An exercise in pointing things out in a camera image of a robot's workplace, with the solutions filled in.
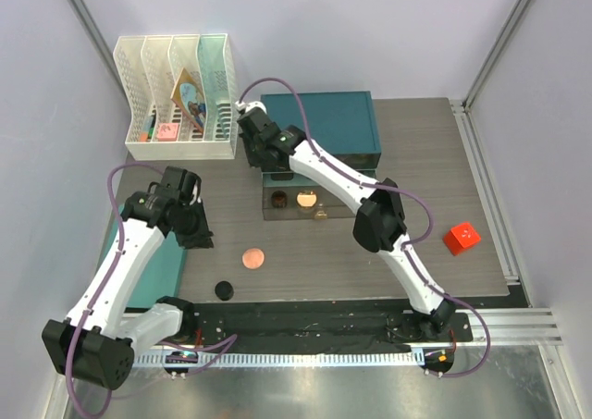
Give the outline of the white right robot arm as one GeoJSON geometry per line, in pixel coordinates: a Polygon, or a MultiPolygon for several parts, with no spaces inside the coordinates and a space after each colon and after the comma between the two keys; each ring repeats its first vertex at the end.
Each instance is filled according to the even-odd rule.
{"type": "Polygon", "coordinates": [[[251,166],[300,174],[338,197],[355,215],[357,243],[387,264],[406,292],[419,332],[430,340],[450,331],[455,304],[412,246],[396,184],[370,179],[340,162],[301,129],[281,129],[260,102],[237,102],[238,125],[251,166]]]}

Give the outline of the clear acrylic drawer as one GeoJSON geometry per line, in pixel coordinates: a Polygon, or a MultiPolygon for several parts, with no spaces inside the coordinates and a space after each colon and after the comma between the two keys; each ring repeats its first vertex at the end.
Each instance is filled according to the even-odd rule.
{"type": "Polygon", "coordinates": [[[377,169],[381,154],[347,154],[343,163],[353,169],[377,169]]]}
{"type": "Polygon", "coordinates": [[[262,174],[262,212],[266,221],[354,218],[338,197],[295,173],[262,174]]]}

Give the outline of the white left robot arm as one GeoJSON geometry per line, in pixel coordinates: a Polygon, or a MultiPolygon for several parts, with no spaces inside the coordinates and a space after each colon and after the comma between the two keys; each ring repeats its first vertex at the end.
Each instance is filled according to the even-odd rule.
{"type": "Polygon", "coordinates": [[[197,331],[191,302],[163,296],[145,313],[122,317],[136,284],[169,235],[180,248],[209,249],[201,178],[169,166],[145,191],[115,208],[117,234],[80,300],[62,321],[50,320],[42,341],[62,376],[116,390],[130,374],[132,360],[163,339],[190,342],[197,331]]]}

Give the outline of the small black jar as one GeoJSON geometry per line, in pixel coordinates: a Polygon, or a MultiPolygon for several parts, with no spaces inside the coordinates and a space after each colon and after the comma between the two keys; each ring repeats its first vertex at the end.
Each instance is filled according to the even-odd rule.
{"type": "Polygon", "coordinates": [[[273,191],[270,196],[270,203],[273,208],[285,208],[288,205],[287,193],[284,191],[273,191]]]}

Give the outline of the gold round compact jar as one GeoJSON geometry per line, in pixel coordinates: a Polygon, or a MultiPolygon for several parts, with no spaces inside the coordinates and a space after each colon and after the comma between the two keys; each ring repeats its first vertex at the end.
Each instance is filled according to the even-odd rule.
{"type": "Polygon", "coordinates": [[[317,195],[314,191],[299,191],[296,195],[296,204],[304,211],[313,210],[317,204],[317,195]]]}

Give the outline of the black round lid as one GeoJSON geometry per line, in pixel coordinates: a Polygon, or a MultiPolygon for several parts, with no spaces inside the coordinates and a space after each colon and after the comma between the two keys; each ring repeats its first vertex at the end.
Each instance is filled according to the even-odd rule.
{"type": "Polygon", "coordinates": [[[234,296],[234,287],[226,280],[219,281],[215,285],[215,295],[220,301],[227,302],[234,296]]]}

